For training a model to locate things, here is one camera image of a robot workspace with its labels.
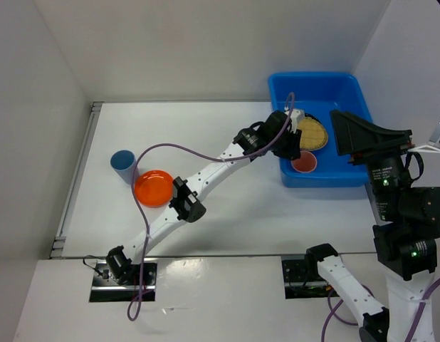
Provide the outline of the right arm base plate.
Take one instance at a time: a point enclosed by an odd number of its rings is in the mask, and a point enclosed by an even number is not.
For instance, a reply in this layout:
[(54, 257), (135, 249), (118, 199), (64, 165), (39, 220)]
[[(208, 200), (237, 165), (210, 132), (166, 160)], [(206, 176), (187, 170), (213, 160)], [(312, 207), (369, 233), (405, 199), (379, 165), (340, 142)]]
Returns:
[(327, 298), (331, 285), (309, 270), (302, 254), (281, 257), (283, 285), (286, 299)]

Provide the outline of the black plastic plate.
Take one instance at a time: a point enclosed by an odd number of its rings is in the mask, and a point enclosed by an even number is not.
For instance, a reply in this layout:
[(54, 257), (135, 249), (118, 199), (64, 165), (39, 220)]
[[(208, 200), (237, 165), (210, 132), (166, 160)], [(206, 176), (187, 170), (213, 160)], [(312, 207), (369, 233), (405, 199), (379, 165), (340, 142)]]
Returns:
[(311, 115), (310, 113), (305, 113), (305, 117), (310, 118), (311, 120), (315, 120), (320, 123), (320, 121), (314, 115)]

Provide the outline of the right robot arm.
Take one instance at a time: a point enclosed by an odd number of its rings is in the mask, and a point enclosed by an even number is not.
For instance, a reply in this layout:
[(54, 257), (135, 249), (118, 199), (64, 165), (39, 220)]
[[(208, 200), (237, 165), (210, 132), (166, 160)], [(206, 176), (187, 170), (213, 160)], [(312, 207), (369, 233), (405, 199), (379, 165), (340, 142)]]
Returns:
[(372, 228), (388, 302), (381, 304), (347, 270), (329, 244), (311, 247), (304, 271), (324, 279), (355, 317), (362, 341), (433, 341), (431, 295), (440, 238), (440, 187), (418, 187), (409, 166), (424, 169), (422, 152), (440, 153), (440, 123), (426, 145), (416, 147), (410, 130), (390, 130), (359, 116), (330, 114), (337, 153), (364, 165), (381, 224)]

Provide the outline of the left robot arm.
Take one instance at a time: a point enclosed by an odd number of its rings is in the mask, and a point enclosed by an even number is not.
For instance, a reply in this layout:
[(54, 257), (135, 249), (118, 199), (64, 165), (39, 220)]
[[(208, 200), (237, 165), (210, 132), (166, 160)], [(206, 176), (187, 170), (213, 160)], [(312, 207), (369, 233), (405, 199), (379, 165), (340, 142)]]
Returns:
[(120, 285), (136, 281), (137, 265), (143, 263), (146, 253), (180, 226), (201, 219), (206, 213), (206, 207), (202, 204), (204, 199), (235, 171), (266, 155), (267, 152), (290, 161), (298, 159), (302, 135), (298, 124), (304, 117), (305, 112), (301, 109), (276, 110), (266, 121), (258, 121), (241, 129), (218, 157), (209, 157), (174, 143), (160, 143), (147, 148), (138, 157), (138, 161), (154, 149), (173, 147), (208, 160), (210, 163), (187, 179), (175, 177), (172, 180), (169, 186), (172, 191), (169, 204), (153, 222), (148, 221), (137, 195), (133, 195), (145, 228), (126, 244), (133, 249), (133, 259), (125, 256), (123, 246), (115, 247), (108, 252), (106, 263), (109, 267), (109, 277)]

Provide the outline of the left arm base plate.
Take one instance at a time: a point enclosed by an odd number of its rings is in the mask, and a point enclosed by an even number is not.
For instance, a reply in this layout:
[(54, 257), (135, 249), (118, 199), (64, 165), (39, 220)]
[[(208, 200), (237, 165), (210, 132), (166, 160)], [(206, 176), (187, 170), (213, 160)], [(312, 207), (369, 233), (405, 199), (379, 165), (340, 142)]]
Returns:
[[(140, 266), (132, 264), (132, 278), (123, 284), (113, 276), (105, 260), (98, 259), (94, 269), (93, 280), (90, 288), (90, 303), (127, 302), (134, 299), (140, 288)], [(142, 300), (151, 302), (155, 300), (157, 284), (157, 263), (145, 262), (143, 274)]]

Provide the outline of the green-rimmed bamboo tray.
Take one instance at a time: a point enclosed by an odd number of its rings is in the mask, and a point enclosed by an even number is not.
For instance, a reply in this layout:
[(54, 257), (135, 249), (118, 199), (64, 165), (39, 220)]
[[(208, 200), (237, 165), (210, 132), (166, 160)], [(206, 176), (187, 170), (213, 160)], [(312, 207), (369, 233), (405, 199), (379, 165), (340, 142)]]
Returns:
[(300, 148), (315, 151), (324, 148), (328, 143), (328, 132), (324, 126), (310, 117), (303, 118), (298, 123), (301, 131)]

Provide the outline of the pink plastic cup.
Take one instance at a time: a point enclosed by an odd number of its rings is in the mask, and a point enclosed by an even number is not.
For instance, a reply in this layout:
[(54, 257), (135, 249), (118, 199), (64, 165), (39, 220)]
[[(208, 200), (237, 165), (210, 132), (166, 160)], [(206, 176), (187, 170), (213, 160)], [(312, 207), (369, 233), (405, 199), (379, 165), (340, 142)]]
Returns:
[(300, 157), (291, 161), (292, 168), (299, 173), (313, 172), (318, 166), (316, 156), (307, 150), (300, 151)]

